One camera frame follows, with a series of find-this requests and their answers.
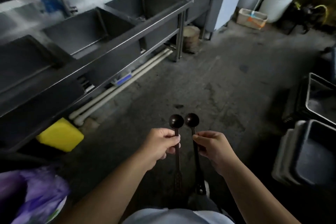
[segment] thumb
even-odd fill
[[[197,144],[202,145],[204,147],[207,147],[210,142],[210,138],[203,136],[193,135],[192,138]]]
[[[177,145],[181,140],[181,136],[174,136],[174,137],[169,137],[165,138],[165,146],[168,149],[169,147],[173,147]]]

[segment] purple plastic bag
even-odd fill
[[[12,224],[44,224],[69,194],[68,183],[50,167],[0,173],[0,210],[16,189],[27,184],[27,194]]]

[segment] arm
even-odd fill
[[[175,153],[173,146],[179,143],[180,137],[173,136],[173,130],[152,129],[140,149],[107,176],[58,223],[118,223],[145,173],[155,166],[158,159],[166,158],[166,152]]]
[[[216,171],[224,177],[247,224],[300,224],[238,159],[225,135],[202,131],[194,136],[194,140],[206,149],[199,153],[209,158]]]

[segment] yellow sponge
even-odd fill
[[[72,151],[83,138],[84,135],[64,118],[56,121],[36,137],[40,143],[65,152]]]

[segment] hand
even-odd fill
[[[139,151],[148,160],[148,170],[152,169],[156,161],[165,159],[167,153],[175,154],[175,145],[180,142],[180,135],[174,137],[174,130],[168,128],[152,128]]]
[[[220,175],[225,165],[239,160],[223,133],[201,131],[193,136],[193,140],[203,146],[199,147],[199,154],[207,157]]]

